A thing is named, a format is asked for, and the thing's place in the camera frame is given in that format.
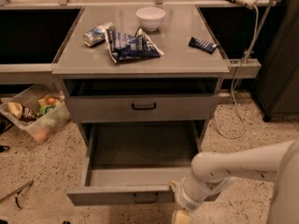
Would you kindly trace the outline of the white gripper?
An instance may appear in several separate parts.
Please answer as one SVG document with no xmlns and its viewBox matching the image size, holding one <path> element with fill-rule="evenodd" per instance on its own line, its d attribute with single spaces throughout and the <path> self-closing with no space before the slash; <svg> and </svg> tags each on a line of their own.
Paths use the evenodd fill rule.
<svg viewBox="0 0 299 224">
<path fill-rule="evenodd" d="M 234 177 L 204 181 L 197 179 L 194 174 L 188 174 L 180 181 L 171 180 L 170 187 L 174 192 L 175 202 L 181 209 L 184 209 L 173 212 L 171 224 L 189 224 L 191 218 L 187 211 L 195 211 L 206 200 L 214 200 L 234 182 Z"/>
</svg>

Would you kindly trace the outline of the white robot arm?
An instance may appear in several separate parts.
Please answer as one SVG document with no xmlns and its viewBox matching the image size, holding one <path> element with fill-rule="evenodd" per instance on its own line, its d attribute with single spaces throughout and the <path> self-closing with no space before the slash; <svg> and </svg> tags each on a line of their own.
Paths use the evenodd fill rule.
<svg viewBox="0 0 299 224">
<path fill-rule="evenodd" d="M 179 206 L 171 224 L 191 224 L 191 212 L 238 177 L 274 184 L 266 224 L 299 224 L 298 168 L 298 139 L 233 153 L 201 152 L 191 171 L 170 183 Z"/>
</svg>

